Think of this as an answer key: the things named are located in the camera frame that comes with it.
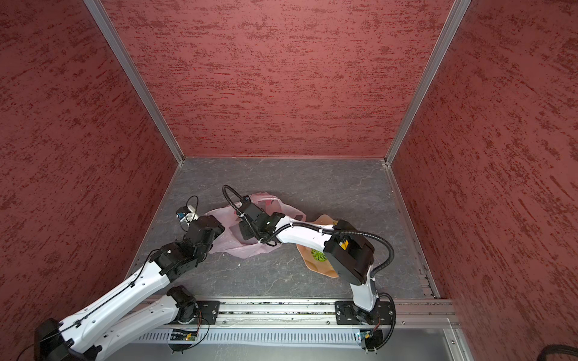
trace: enclosure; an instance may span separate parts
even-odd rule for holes
[[[5,2],[6,358],[44,319],[182,239],[175,211],[190,196],[201,214],[225,207],[224,184],[392,244],[376,286],[395,299],[396,328],[368,359],[529,360],[575,346],[577,12],[572,1]],[[365,356],[335,323],[349,284],[308,269],[293,244],[211,253],[173,285],[223,303],[204,344],[175,359]],[[110,359],[168,357],[169,329]],[[292,347],[292,332],[308,341]]]

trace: green vegetable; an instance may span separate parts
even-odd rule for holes
[[[311,250],[311,255],[313,256],[314,259],[318,260],[319,262],[325,262],[327,260],[327,257],[325,257],[323,252],[320,252],[318,250]]]

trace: aluminum frame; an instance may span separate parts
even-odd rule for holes
[[[385,173],[387,180],[390,183],[391,192],[394,195],[395,204],[400,213],[403,227],[405,228],[406,234],[409,238],[408,239],[409,250],[417,265],[420,281],[426,280],[429,288],[431,289],[431,294],[433,298],[440,298],[438,287],[436,286],[434,277],[432,276],[432,273],[429,270],[428,262],[425,259],[424,251],[421,248],[419,239],[417,238],[417,233],[415,228],[413,227],[412,219],[409,215],[409,212],[407,211],[407,207],[405,206],[405,202],[403,201],[401,190],[399,189],[399,185],[397,183],[397,180],[395,179],[394,172],[390,165],[387,164],[385,165]]]
[[[390,165],[403,142],[403,138],[407,134],[409,127],[411,126],[414,117],[421,105],[421,102],[425,98],[429,86],[434,79],[436,72],[438,71],[439,65],[442,63],[443,57],[446,55],[447,49],[450,46],[452,39],[454,38],[455,32],[464,14],[468,9],[470,0],[455,0],[454,4],[450,9],[450,13],[447,16],[446,22],[443,25],[442,31],[439,34],[438,41],[433,47],[432,54],[429,57],[428,63],[425,66],[424,73],[421,76],[420,82],[417,85],[416,92],[413,94],[413,98],[407,107],[407,112],[403,116],[401,124],[399,125],[398,131],[395,134],[393,142],[386,154],[386,164]]]
[[[142,79],[142,76],[140,76],[140,73],[137,70],[135,64],[132,62],[131,56],[128,54],[127,49],[124,47],[120,36],[114,28],[114,25],[106,14],[104,6],[102,6],[100,0],[84,0],[84,4],[94,18],[94,21],[96,21],[98,28],[104,35],[113,53],[116,55],[118,62],[123,67],[124,72],[127,74],[128,79],[131,81],[132,86],[135,88],[144,106],[149,111],[149,114],[156,124],[158,131],[161,133],[162,138],[165,140],[166,145],[169,146],[173,156],[177,160],[177,163],[181,165],[185,156],[179,147],[179,144],[177,143],[171,129],[167,125],[165,118],[162,116],[160,109],[155,103],[153,96],[145,84],[145,81]]]
[[[148,307],[158,300],[153,295],[139,307]],[[198,300],[217,300],[221,305],[214,327],[273,328],[273,329],[358,329],[358,325],[337,325],[335,302],[351,299],[268,299],[241,297],[197,297]],[[459,329],[451,300],[394,299],[397,328]],[[163,325],[158,329],[174,328]]]

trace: black cable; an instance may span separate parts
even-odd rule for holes
[[[146,263],[149,261],[150,255],[153,254],[153,252],[156,252],[156,251],[158,251],[158,250],[159,250],[159,248],[157,248],[156,250],[152,250],[152,251],[150,251],[149,254],[146,256],[146,258],[144,259],[144,264],[143,264],[143,266],[140,268],[139,274],[137,274],[137,275],[136,275],[136,278],[135,278],[134,280],[132,280],[132,282],[129,283],[129,285],[130,285],[131,287],[135,285],[136,280],[138,280],[139,277],[140,277],[140,274],[143,273],[143,270],[145,269],[145,265],[146,265]]]
[[[231,205],[231,207],[233,207],[233,209],[237,212],[239,217],[241,217],[241,219],[244,220],[245,223],[247,223],[249,225],[249,229],[251,230],[251,233],[253,234],[253,236],[261,243],[269,243],[269,241],[271,241],[271,239],[273,237],[270,237],[268,241],[263,242],[264,237],[259,236],[259,234],[255,230],[255,228],[253,228],[253,225],[251,224],[251,222],[249,222],[249,219],[247,218],[245,213],[241,212],[239,210],[239,208],[235,205],[235,203],[231,200],[231,197],[229,197],[229,195],[227,194],[227,190],[231,191],[237,198],[239,198],[241,200],[241,202],[251,201],[251,199],[249,197],[247,197],[249,199],[243,198],[236,190],[234,190],[231,186],[229,186],[227,184],[223,185],[222,190],[223,190],[223,195],[225,196],[225,199],[227,200],[227,203],[229,203],[229,205]]]
[[[196,195],[190,196],[190,197],[187,199],[187,201],[185,202],[184,206],[185,206],[185,208],[188,209],[188,201],[190,201],[192,198],[196,198],[196,199],[197,199],[197,202],[195,203],[195,213],[192,215],[192,217],[195,218],[195,216],[196,216],[197,214],[199,214],[199,197],[197,197]],[[181,227],[181,229],[182,229],[185,233],[188,232],[188,229],[184,229],[184,228],[183,228],[183,225],[181,224],[180,220],[179,220],[179,227]]]
[[[389,293],[385,293],[385,292],[380,293],[378,296],[379,296],[380,298],[383,297],[383,296],[387,297],[387,299],[388,299],[388,300],[390,301],[390,303],[391,303],[391,311],[393,312],[393,313],[391,314],[391,327],[390,327],[389,332],[387,333],[387,335],[385,336],[385,338],[384,338],[383,341],[381,342],[381,344],[380,344],[379,346],[377,346],[377,347],[374,347],[373,350],[370,350],[370,349],[369,349],[369,350],[367,350],[367,351],[377,351],[378,349],[380,349],[381,347],[383,347],[383,345],[385,345],[385,344],[387,343],[387,341],[390,340],[391,334],[393,334],[394,328],[395,328],[395,303],[394,303],[394,299],[391,298],[391,296],[389,295]]]
[[[34,344],[26,346],[24,348],[24,350],[20,351],[20,354],[18,355],[18,357],[16,357],[16,361],[20,360],[20,357],[22,356],[22,354],[24,353],[24,351],[28,350],[29,348],[31,348],[32,346],[34,346]]]
[[[367,238],[371,238],[374,239],[376,241],[378,241],[379,243],[383,244],[386,248],[387,251],[389,252],[389,255],[387,257],[387,259],[385,260],[385,262],[383,262],[382,264],[378,265],[377,267],[375,267],[370,273],[369,276],[371,278],[375,277],[375,274],[381,270],[383,270],[385,267],[389,266],[391,264],[391,262],[394,260],[394,248],[391,246],[391,244],[385,240],[384,238],[378,236],[378,235],[374,235],[373,233],[369,233],[369,232],[362,232],[360,230],[337,230],[337,229],[325,229],[325,228],[321,228],[321,227],[317,227],[314,226],[312,224],[309,223],[300,223],[300,222],[293,222],[293,224],[286,224],[284,226],[281,226],[278,230],[276,230],[271,237],[269,237],[267,240],[264,241],[264,243],[269,242],[271,239],[273,239],[273,237],[276,237],[279,233],[281,233],[282,231],[286,230],[287,228],[291,227],[291,226],[297,226],[297,227],[304,227],[304,228],[309,228],[311,230],[315,230],[317,232],[319,232],[319,230],[321,229],[321,233],[323,233],[324,235],[349,235],[349,236],[353,236],[353,235],[359,235],[359,236],[364,236]]]
[[[563,353],[564,355],[578,357],[578,348],[566,345],[548,345],[540,351],[536,361],[546,361],[546,356],[555,353]]]
[[[188,207],[188,201],[191,200],[192,198],[196,198],[197,202],[195,203],[195,214],[193,215],[193,217],[199,213],[199,197],[192,195],[187,199],[187,203],[184,204],[185,207]]]
[[[205,333],[205,335],[203,336],[203,338],[202,338],[199,342],[197,342],[196,344],[191,345],[191,346],[189,346],[189,347],[187,347],[187,348],[184,348],[184,349],[182,349],[182,350],[179,350],[179,351],[183,352],[183,351],[186,351],[186,350],[188,350],[188,349],[191,349],[191,348],[197,346],[198,344],[200,344],[201,342],[203,342],[203,340],[207,337],[207,335],[209,334],[209,331],[211,330],[211,324],[210,324],[209,321],[207,321],[207,319],[204,318],[204,317],[202,317],[201,320],[203,320],[203,321],[205,321],[205,322],[207,323],[207,332]]]

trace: metal vent grille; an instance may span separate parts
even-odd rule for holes
[[[169,341],[170,329],[157,329],[140,336],[133,343],[188,344],[196,341]],[[201,337],[206,328],[201,329]],[[307,345],[331,347],[358,347],[354,330],[343,329],[211,329],[204,344],[253,344],[253,345]]]

